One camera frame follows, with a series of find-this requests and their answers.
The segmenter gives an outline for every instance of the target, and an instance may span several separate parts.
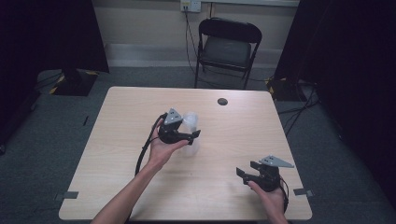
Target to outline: chair back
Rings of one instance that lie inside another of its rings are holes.
[[[209,18],[201,21],[199,25],[200,39],[202,35],[255,44],[260,44],[262,41],[262,32],[255,25],[248,22],[231,21],[221,18]]]

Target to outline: human arm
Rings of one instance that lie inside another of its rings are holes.
[[[287,224],[288,221],[284,215],[283,192],[280,188],[271,192],[265,192],[254,181],[248,181],[247,184],[259,195],[264,213],[272,224]]]
[[[182,140],[174,144],[165,144],[161,141],[158,138],[158,127],[162,122],[162,120],[158,122],[151,136],[152,141],[147,164],[102,208],[92,223],[124,223],[151,179],[163,168],[176,150],[189,143],[187,140]]]

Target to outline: black chair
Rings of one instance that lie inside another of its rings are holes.
[[[201,64],[203,71],[205,65],[208,65],[243,72],[245,90],[261,42],[262,32],[251,23],[221,18],[201,21],[194,88],[197,88],[199,64]]]

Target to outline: gray carpet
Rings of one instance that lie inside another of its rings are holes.
[[[247,89],[266,91],[263,80],[274,71],[253,69]],[[193,87],[189,67],[113,67],[110,74],[99,75],[87,97],[51,95],[58,73],[40,74],[37,87],[42,95],[35,110],[9,139],[7,152],[0,157],[0,223],[68,223],[58,218],[62,202],[56,198],[68,189],[110,87]],[[202,78],[205,82],[199,82],[199,88],[242,87],[240,77],[207,71]],[[304,87],[305,95],[310,89]],[[278,111],[303,105],[276,102]],[[287,124],[285,131],[293,114],[280,116]],[[305,110],[287,137],[303,184],[315,193],[309,198],[313,217],[293,223],[396,223],[395,211],[381,188],[340,141],[333,120],[320,104]]]

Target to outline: wooden table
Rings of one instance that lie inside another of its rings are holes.
[[[227,105],[219,105],[225,98]],[[133,177],[151,126],[173,107],[198,114],[200,149],[192,157],[174,153],[137,202],[138,220],[263,220],[259,197],[235,174],[257,175],[250,161],[274,155],[294,164],[271,95],[266,91],[223,91],[113,87],[106,96],[59,216],[93,219]],[[143,160],[146,163],[149,152]],[[297,167],[280,168],[290,188],[286,218],[311,218]]]

